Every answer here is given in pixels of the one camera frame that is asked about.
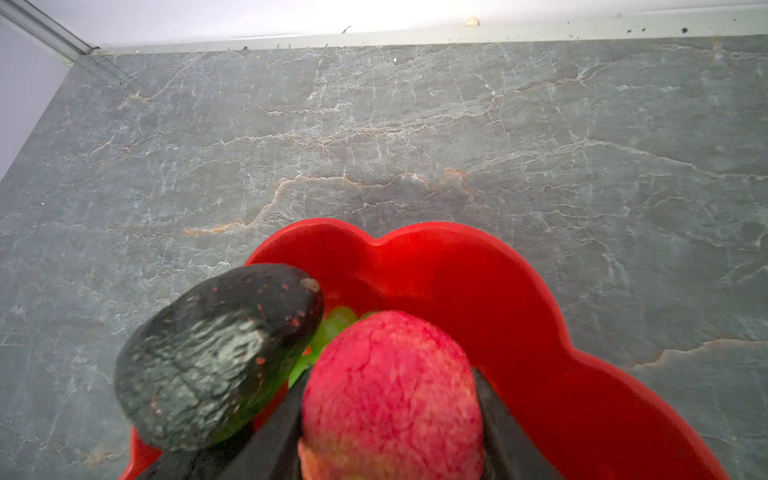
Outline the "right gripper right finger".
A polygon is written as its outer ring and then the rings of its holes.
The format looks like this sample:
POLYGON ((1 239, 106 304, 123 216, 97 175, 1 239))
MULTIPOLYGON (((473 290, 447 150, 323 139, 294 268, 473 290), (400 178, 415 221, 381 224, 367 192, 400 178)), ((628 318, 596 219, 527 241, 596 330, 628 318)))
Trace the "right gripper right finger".
POLYGON ((473 368, 483 419, 483 480, 563 480, 535 446, 488 380, 473 368))

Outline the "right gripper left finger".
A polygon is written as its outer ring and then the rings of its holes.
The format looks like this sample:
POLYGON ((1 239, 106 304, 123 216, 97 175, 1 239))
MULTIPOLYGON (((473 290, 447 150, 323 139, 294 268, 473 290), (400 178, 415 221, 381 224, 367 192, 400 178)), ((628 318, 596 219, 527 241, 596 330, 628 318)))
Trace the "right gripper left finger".
POLYGON ((298 442, 305 371, 257 431, 245 427, 225 442, 196 452, 163 454, 140 479, 300 479, 298 442))

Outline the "dark avocado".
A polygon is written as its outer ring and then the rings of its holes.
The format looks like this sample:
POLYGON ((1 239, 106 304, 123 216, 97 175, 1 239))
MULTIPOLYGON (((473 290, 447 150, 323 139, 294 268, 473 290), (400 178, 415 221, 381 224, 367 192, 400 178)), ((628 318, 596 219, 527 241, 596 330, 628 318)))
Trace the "dark avocado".
POLYGON ((139 438, 161 451, 221 443, 274 399, 324 311, 319 281, 290 265, 207 279, 127 340, 116 360, 117 401, 139 438))

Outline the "red fake apple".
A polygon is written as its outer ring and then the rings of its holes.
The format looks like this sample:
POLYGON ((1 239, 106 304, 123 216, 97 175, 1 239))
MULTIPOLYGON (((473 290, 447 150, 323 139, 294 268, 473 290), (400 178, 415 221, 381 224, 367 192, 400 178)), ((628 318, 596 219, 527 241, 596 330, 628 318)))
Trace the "red fake apple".
POLYGON ((305 479, 478 479, 484 428, 462 348, 433 324, 382 311, 323 350, 304 389, 305 479))

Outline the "green fake grape bunch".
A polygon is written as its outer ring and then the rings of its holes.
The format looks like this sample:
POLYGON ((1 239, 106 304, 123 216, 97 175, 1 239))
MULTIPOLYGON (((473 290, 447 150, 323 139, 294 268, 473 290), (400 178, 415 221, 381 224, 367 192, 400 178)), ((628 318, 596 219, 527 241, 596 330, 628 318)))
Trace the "green fake grape bunch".
POLYGON ((347 306, 337 306, 328 311, 302 355, 290 358, 287 364, 281 366, 281 373, 270 372, 266 376, 263 384, 265 391, 256 403, 258 409, 253 411, 252 418, 244 425, 246 436, 252 435, 266 423, 299 376, 317 362, 320 354, 334 338, 349 326, 375 313, 377 310, 369 310, 358 315, 347 306))

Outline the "red flower-shaped fruit bowl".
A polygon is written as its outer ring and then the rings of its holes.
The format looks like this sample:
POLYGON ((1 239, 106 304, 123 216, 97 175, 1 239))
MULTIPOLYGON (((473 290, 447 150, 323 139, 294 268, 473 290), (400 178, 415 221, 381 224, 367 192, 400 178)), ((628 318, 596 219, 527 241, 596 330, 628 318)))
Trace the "red flower-shaped fruit bowl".
MULTIPOLYGON (((564 479, 726 477, 672 407, 572 345, 542 278, 490 234, 428 222, 373 238, 343 221, 310 219, 265 240, 244 266, 254 264, 290 265, 318 280, 324 317, 337 306, 401 311, 442 330, 564 479)), ((161 451, 132 426, 124 477, 140 479, 163 454, 200 450, 161 451)))

